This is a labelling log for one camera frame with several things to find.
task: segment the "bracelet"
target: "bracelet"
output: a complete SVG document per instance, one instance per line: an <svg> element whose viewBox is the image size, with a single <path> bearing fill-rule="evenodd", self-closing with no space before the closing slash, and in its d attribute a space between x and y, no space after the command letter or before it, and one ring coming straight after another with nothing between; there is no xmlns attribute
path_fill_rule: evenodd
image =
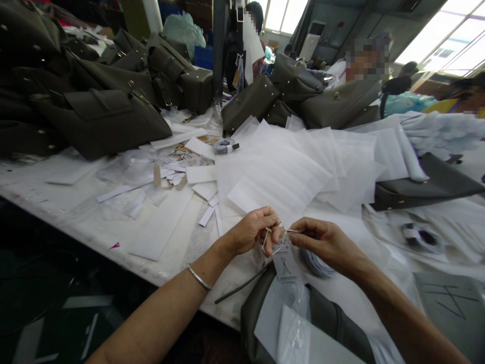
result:
<svg viewBox="0 0 485 364"><path fill-rule="evenodd" d="M207 291L212 291L212 287L209 286L207 283L205 283L202 278L200 278L197 273L194 272L194 270L192 269L192 267L190 266L190 264L188 265L188 270L190 271L190 273L192 273L192 275L194 276L194 278L202 285L202 287L204 287Z"/></svg>

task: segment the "spool of thread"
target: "spool of thread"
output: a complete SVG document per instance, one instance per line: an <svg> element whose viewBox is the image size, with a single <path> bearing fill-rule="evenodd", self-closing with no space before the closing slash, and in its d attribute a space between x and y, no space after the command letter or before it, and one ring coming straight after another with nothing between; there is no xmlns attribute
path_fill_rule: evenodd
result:
<svg viewBox="0 0 485 364"><path fill-rule="evenodd" d="M303 263L308 270L317 277L331 278L335 274L335 270L329 267L319 257L306 249L300 249L300 254Z"/></svg>
<svg viewBox="0 0 485 364"><path fill-rule="evenodd" d="M402 229L410 246L426 253L443 253L444 246L441 237L430 226L411 222L404 224Z"/></svg>
<svg viewBox="0 0 485 364"><path fill-rule="evenodd" d="M239 148L239 144L236 144L234 139L223 139L214 144L214 149L217 154L229 154L237 148Z"/></svg>

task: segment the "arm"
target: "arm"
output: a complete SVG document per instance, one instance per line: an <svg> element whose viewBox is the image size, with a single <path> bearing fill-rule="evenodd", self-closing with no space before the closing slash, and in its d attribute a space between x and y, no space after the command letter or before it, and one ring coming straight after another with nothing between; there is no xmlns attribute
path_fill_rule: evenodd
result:
<svg viewBox="0 0 485 364"><path fill-rule="evenodd" d="M248 252L266 228L277 242L276 212L263 207L247 214L194 263L192 269L213 286L232 259ZM160 363L192 320L207 291L188 269L152 294L89 358L87 363Z"/></svg>
<svg viewBox="0 0 485 364"><path fill-rule="evenodd" d="M337 225L304 217L291 229L304 230L290 235L295 246L312 251L364 291L407 363L468 363Z"/></svg>

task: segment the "left hand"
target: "left hand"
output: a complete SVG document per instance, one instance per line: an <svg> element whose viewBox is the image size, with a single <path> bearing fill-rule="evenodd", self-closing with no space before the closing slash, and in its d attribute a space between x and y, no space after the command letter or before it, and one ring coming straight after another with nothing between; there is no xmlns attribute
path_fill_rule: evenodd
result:
<svg viewBox="0 0 485 364"><path fill-rule="evenodd" d="M267 233L264 253L269 257L272 254L273 243L278 244L280 238L281 231L278 226L279 218L276 211L266 206L249 212L223 237L227 239L227 247L235 255L240 255L250 251L256 243L262 244Z"/></svg>

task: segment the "clear plastic bag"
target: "clear plastic bag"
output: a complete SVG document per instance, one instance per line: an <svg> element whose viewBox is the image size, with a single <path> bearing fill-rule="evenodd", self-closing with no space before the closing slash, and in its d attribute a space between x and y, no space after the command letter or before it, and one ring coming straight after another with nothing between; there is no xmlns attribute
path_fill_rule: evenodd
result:
<svg viewBox="0 0 485 364"><path fill-rule="evenodd" d="M167 38L185 43L192 62L195 59L196 46L206 47L204 32L193 23L192 16L189 13L169 15L163 26L163 33Z"/></svg>

